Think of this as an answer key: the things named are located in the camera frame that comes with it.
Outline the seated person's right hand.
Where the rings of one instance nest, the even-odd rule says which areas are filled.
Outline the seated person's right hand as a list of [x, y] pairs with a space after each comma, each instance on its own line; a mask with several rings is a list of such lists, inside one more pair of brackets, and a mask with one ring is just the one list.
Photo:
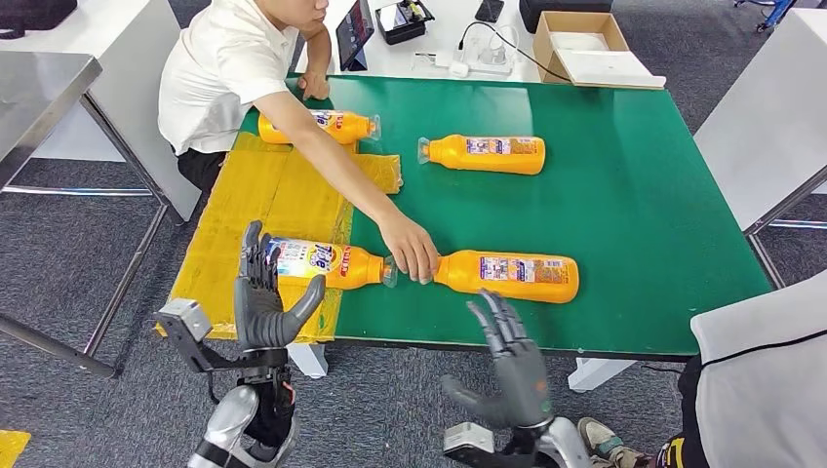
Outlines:
[[425, 229], [396, 209], [376, 215], [374, 223], [400, 271], [414, 282], [430, 283], [438, 269], [439, 253]]

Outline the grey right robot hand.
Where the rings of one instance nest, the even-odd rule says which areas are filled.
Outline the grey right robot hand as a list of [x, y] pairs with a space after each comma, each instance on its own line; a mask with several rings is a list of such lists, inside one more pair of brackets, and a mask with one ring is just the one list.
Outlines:
[[479, 290], [479, 296], [487, 308], [474, 301], [469, 301], [467, 308], [482, 327], [500, 394], [481, 395], [449, 374], [441, 377], [444, 393], [496, 428], [533, 428], [548, 423], [554, 414], [543, 356], [510, 303], [486, 289]]

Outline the seated person's left hand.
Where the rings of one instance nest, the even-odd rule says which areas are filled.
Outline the seated person's left hand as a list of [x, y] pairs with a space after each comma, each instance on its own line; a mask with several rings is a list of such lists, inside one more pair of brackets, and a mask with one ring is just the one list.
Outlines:
[[305, 71], [298, 78], [297, 83], [302, 91], [303, 100], [325, 100], [329, 98], [330, 85], [325, 72]]

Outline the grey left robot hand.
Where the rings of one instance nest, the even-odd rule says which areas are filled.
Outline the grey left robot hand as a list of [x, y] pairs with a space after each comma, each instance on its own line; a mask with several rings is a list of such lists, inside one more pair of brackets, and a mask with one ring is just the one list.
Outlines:
[[243, 235], [239, 273], [233, 283], [237, 339], [246, 350], [284, 348], [292, 343], [324, 299], [326, 278], [310, 279], [301, 298], [285, 309], [278, 291], [278, 257], [270, 251], [262, 222], [251, 221]]

